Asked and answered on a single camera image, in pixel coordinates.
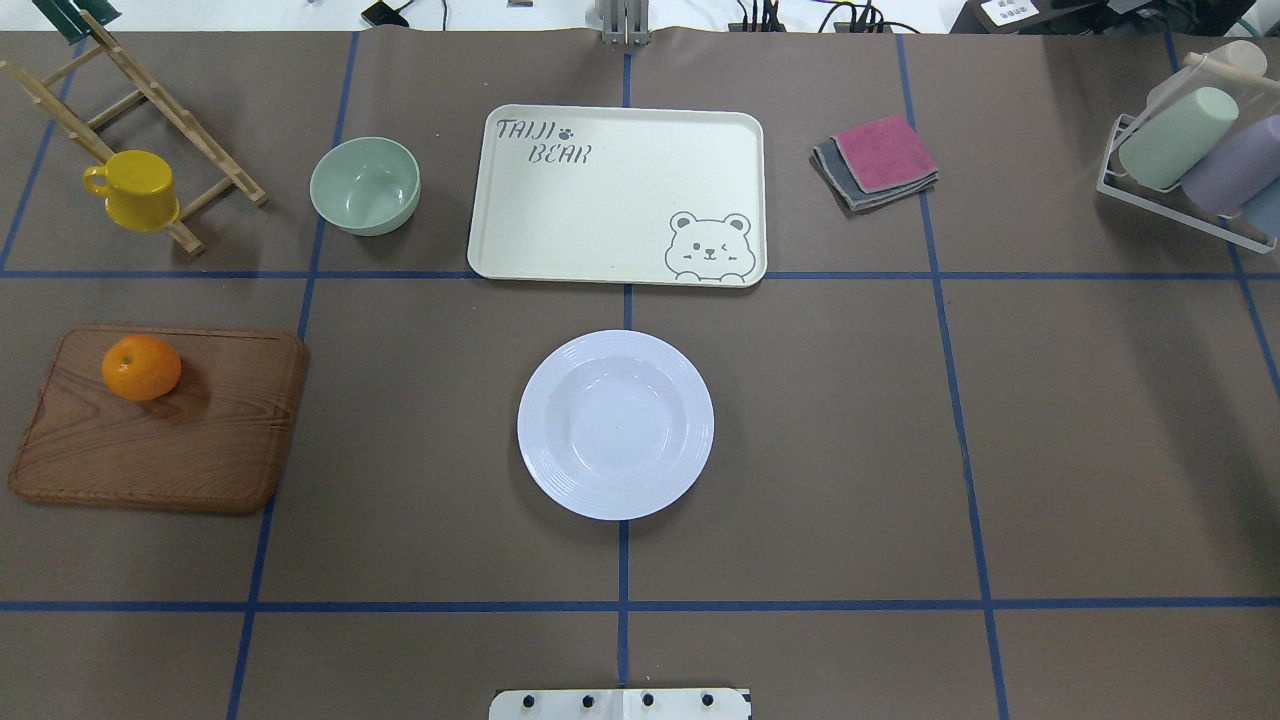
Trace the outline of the orange fruit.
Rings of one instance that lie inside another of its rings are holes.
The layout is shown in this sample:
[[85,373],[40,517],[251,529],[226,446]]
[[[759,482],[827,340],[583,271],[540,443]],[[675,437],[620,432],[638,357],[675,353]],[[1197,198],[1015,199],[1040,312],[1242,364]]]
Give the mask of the orange fruit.
[[104,384],[116,396],[147,402],[172,392],[182,375],[179,352],[152,334],[128,334],[102,356]]

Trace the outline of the cream bear tray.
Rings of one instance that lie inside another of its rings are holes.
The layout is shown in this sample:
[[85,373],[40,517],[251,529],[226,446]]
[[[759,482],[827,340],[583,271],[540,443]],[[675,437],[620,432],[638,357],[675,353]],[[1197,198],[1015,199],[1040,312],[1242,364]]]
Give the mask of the cream bear tray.
[[483,277],[749,287],[768,264],[764,132],[739,111],[506,104],[467,259]]

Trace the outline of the white ribbed plate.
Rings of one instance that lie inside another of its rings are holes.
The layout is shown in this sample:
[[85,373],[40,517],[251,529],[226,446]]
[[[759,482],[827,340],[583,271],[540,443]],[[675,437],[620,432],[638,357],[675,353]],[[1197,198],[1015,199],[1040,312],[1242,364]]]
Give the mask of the white ribbed plate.
[[716,438],[707,383],[676,347],[636,331],[562,345],[531,374],[516,416],[518,450],[561,507],[630,521],[682,498]]

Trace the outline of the grey cloth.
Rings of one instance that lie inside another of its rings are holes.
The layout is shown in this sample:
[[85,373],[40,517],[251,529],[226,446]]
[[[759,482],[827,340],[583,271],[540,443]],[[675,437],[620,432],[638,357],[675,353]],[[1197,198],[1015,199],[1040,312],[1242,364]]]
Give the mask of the grey cloth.
[[812,155],[815,168],[850,213],[869,211],[896,202],[909,195],[928,190],[938,179],[938,174],[932,173],[922,179],[887,190],[867,191],[855,179],[833,138],[818,143],[812,150]]

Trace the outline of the green bowl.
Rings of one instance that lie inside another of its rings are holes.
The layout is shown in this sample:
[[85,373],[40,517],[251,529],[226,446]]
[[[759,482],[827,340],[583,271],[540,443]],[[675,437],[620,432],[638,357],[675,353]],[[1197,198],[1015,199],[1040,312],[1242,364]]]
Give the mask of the green bowl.
[[374,237],[402,227],[422,191],[416,156],[402,143],[366,136],[330,149],[308,182],[314,210],[355,236]]

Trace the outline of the pink cloth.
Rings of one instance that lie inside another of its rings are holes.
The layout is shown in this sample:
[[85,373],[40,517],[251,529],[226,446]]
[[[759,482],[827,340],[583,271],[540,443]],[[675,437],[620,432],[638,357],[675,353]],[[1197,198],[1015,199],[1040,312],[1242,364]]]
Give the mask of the pink cloth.
[[937,177],[936,160],[901,114],[842,129],[832,140],[858,187],[867,193]]

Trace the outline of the black power strip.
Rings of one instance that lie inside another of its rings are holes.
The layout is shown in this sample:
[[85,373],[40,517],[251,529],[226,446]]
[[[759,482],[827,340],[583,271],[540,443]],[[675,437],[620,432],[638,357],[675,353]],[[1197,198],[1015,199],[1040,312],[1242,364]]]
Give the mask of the black power strip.
[[736,1],[740,18],[724,28],[739,33],[891,33],[892,23],[873,1]]

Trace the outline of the wooden cutting board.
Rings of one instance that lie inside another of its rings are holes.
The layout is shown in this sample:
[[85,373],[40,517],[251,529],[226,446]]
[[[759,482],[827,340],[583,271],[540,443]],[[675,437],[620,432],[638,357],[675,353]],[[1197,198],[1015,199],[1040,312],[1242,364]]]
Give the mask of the wooden cutting board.
[[59,341],[9,475],[33,503],[251,514],[288,455],[308,350],[289,332],[154,325],[180,355],[175,388],[114,395],[100,364],[134,325],[79,324]]

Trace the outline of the small black device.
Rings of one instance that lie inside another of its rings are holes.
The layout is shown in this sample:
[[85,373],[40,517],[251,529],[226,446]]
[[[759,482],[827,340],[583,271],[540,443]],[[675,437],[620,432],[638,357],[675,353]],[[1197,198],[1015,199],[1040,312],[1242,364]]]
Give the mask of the small black device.
[[413,4],[413,0],[402,1],[398,6],[390,1],[374,1],[361,10],[361,19],[370,27],[394,26],[410,27],[410,22],[403,17],[403,10]]

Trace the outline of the yellow mug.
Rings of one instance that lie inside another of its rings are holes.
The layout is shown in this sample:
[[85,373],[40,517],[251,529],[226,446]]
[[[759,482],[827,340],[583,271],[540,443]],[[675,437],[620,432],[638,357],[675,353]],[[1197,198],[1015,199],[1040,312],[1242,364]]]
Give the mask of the yellow mug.
[[84,190],[104,201],[113,222],[129,231],[160,231],[180,215],[174,174],[155,152],[131,149],[82,174]]

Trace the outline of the white cup rack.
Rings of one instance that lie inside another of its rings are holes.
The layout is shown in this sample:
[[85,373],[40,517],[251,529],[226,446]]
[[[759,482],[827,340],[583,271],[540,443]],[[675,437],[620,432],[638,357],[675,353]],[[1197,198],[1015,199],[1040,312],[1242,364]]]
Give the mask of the white cup rack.
[[[1221,73],[1224,77],[1248,83],[1249,86],[1248,95],[1243,100],[1235,100],[1239,106],[1239,117],[1235,124],[1215,147],[1257,120],[1272,114],[1279,115],[1277,81],[1270,78],[1267,72],[1265,77],[1254,77],[1211,61],[1203,56],[1203,53],[1188,53],[1185,56],[1189,56],[1192,61],[1198,61],[1201,67],[1207,67],[1213,72]],[[1160,109],[1147,109],[1144,105],[1135,115],[1120,115],[1114,122],[1108,142],[1103,151],[1096,188],[1103,195],[1226,240],[1252,252],[1268,254],[1277,250],[1279,179],[1247,201],[1236,215],[1216,217],[1196,206],[1181,191],[1180,181],[1169,190],[1149,190],[1138,184],[1123,169],[1117,156],[1120,145],[1151,117],[1161,113],[1171,104]]]

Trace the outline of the light green cup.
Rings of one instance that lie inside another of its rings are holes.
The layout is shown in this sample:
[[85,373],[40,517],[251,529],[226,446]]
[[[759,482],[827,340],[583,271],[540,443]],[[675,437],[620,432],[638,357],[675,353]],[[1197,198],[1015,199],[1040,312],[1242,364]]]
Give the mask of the light green cup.
[[1197,88],[1151,117],[1117,150],[1123,169],[1149,190],[1169,190],[1235,124],[1239,106],[1216,87]]

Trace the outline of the beige cup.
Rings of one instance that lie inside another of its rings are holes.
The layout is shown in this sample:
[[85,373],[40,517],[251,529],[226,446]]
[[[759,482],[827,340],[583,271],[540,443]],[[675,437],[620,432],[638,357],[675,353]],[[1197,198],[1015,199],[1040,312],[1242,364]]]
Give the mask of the beige cup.
[[[1247,40],[1231,41],[1212,51],[1203,53],[1203,56],[1222,67],[1230,67],[1254,77],[1265,77],[1268,69],[1268,59],[1263,50]],[[1249,92],[1248,83],[1224,77],[1207,67],[1201,67],[1198,61],[1192,61],[1189,56],[1184,56],[1179,69],[1148,92],[1146,108],[1165,108],[1181,96],[1203,87],[1220,88],[1236,101],[1243,100]]]

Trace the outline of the dark green cup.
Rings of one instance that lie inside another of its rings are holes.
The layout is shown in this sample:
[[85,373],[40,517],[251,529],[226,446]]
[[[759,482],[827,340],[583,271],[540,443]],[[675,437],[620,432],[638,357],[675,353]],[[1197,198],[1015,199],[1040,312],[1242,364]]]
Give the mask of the dark green cup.
[[92,33],[90,24],[84,20],[84,13],[92,17],[99,26],[108,26],[122,15],[110,1],[32,0],[31,4],[72,45]]

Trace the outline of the aluminium frame post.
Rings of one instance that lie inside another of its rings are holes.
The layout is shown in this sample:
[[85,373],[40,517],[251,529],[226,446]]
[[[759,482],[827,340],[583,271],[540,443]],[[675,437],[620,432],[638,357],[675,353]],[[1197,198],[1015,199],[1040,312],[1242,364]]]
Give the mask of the aluminium frame post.
[[650,42],[648,0],[596,0],[604,45],[644,46]]

